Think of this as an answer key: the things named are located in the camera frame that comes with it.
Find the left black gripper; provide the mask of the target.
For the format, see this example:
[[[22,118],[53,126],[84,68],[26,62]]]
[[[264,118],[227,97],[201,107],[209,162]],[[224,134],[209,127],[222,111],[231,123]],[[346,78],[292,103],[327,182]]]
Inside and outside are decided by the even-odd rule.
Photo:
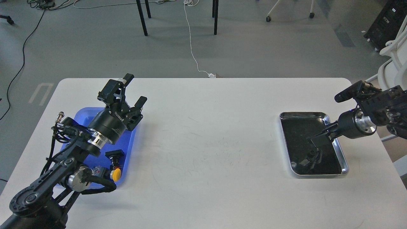
[[[122,107],[126,103],[126,87],[133,78],[133,74],[127,73],[121,79],[110,79],[103,89],[98,92],[97,100],[103,102],[107,107],[113,105]],[[147,100],[147,97],[141,96],[134,104],[134,107],[131,107],[127,113],[127,126],[116,115],[111,116],[109,111],[104,109],[96,114],[88,124],[88,128],[99,132],[108,139],[110,144],[115,145],[125,132],[132,132],[138,123],[141,122],[143,118],[141,111]]]

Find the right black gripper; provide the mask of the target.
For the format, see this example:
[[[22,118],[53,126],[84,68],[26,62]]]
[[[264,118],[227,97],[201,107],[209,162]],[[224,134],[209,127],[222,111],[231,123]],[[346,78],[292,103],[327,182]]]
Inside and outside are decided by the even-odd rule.
[[[322,147],[323,145],[332,144],[334,139],[339,136],[345,136],[349,139],[365,137],[365,132],[361,131],[356,124],[356,111],[349,110],[342,113],[338,121],[326,125],[321,133],[310,137],[310,142],[315,147]]]

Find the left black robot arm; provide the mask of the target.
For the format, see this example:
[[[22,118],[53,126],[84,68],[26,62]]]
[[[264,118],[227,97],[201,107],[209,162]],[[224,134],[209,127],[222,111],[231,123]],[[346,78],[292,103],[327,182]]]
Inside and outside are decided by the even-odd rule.
[[[80,195],[116,190],[126,155],[123,150],[105,152],[111,162],[108,168],[88,166],[85,160],[89,155],[98,157],[104,145],[114,145],[143,118],[147,97],[141,96],[132,107],[125,100],[126,87],[133,78],[128,73],[107,82],[97,96],[106,107],[87,126],[58,113],[46,164],[39,178],[11,199],[12,215],[1,224],[2,229],[65,229],[67,214]]]

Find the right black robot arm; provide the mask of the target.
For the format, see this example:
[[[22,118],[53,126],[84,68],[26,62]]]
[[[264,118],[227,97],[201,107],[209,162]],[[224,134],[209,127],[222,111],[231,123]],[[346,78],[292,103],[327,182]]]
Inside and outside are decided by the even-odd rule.
[[[349,139],[371,136],[379,126],[386,126],[389,133],[406,138],[407,94],[399,85],[381,90],[361,80],[336,94],[334,99],[337,103],[354,99],[357,106],[308,138],[315,147],[320,149],[340,136]]]

